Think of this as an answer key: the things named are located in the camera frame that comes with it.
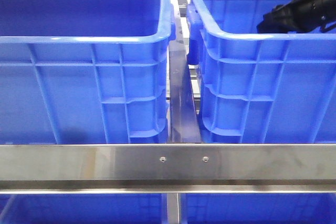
metal beam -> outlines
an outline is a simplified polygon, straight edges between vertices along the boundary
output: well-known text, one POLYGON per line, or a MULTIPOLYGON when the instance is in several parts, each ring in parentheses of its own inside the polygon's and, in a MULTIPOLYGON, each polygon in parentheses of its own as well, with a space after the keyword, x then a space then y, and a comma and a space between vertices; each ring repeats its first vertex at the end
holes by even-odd
POLYGON ((336 145, 3 145, 0 193, 335 191, 336 145))
POLYGON ((182 206, 181 194, 167 194, 167 219, 169 224, 186 223, 183 221, 182 211, 186 209, 182 206))

crate rim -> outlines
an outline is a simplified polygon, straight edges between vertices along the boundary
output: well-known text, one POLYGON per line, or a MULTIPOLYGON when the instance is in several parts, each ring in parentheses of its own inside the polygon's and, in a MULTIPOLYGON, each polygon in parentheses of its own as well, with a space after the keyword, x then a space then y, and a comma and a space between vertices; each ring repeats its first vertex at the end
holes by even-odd
POLYGON ((192 0, 207 32, 227 40, 336 40, 336 34, 234 34, 223 31, 212 17, 203 0, 192 0))
POLYGON ((170 0, 160 0, 158 29, 148 36, 0 36, 0 43, 100 43, 100 44, 137 44, 155 43, 170 37, 171 29, 170 0))

blue plastic bin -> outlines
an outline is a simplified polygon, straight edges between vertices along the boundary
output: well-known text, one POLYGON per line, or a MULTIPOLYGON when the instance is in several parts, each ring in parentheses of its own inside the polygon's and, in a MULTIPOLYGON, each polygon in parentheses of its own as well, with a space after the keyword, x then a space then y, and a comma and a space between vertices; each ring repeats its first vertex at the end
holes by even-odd
POLYGON ((190 194, 188 224, 333 224, 335 194, 190 194))
POLYGON ((188 61, 198 64, 203 139, 331 143, 336 139, 336 35, 257 34, 290 0, 192 0, 188 61))
POLYGON ((0 144, 166 141, 170 0, 1 5, 0 144))
POLYGON ((16 195, 1 224, 162 224, 166 203, 159 194, 16 195))

metal bar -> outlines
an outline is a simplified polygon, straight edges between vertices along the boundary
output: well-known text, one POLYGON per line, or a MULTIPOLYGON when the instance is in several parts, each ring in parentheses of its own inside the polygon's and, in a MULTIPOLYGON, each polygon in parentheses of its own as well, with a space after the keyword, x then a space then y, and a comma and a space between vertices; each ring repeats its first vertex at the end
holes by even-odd
POLYGON ((169 44, 171 139, 174 143, 200 143, 202 140, 186 62, 179 5, 177 0, 171 2, 176 25, 176 40, 169 44))
POLYGON ((3 145, 0 193, 335 191, 336 145, 3 145))
POLYGON ((167 217, 169 224, 183 223, 181 194, 177 193, 167 194, 167 217))

blue crate wall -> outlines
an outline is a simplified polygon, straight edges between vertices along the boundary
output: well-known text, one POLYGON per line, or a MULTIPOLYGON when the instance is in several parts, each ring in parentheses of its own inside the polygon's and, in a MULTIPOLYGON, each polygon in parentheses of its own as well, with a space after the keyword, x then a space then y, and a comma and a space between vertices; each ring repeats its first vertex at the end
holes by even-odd
POLYGON ((0 195, 0 214, 6 207, 10 197, 10 195, 0 195))
POLYGON ((332 224, 334 194, 187 194, 188 224, 332 224))
POLYGON ((16 195, 0 216, 3 224, 166 223, 165 196, 16 195))
POLYGON ((334 141, 334 31, 256 34, 263 14, 289 1, 192 0, 189 62, 202 74, 205 141, 334 141))
POLYGON ((166 141, 170 0, 1 0, 0 144, 166 141))

